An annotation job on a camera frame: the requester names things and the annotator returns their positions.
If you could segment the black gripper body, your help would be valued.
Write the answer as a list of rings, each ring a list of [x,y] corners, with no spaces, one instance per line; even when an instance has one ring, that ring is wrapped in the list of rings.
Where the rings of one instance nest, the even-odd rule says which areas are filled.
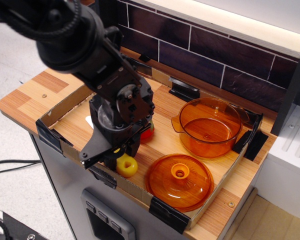
[[[150,121],[152,120],[150,116],[145,121],[139,120],[133,125],[123,122],[120,122],[119,125],[114,125],[113,121],[107,115],[110,105],[100,96],[94,96],[89,101],[89,109],[92,123],[113,147],[126,148],[124,139],[141,136],[141,133],[150,127]]]

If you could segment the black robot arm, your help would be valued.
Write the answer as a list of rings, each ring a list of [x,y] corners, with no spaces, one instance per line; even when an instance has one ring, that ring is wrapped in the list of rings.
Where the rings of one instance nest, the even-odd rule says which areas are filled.
[[[121,156],[136,155],[151,126],[153,91],[120,52],[117,27],[104,27],[78,0],[0,0],[0,21],[34,40],[47,67],[74,75],[94,92],[93,134],[79,154],[85,169],[99,162],[115,170]]]

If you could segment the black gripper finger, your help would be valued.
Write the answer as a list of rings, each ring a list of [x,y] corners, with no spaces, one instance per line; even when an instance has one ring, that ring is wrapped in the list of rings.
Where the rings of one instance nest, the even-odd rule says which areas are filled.
[[[125,154],[130,157],[135,157],[141,143],[140,136],[132,136],[130,138],[125,138],[123,141],[125,145]]]
[[[104,165],[112,171],[116,171],[117,169],[117,158],[104,156],[103,157]]]

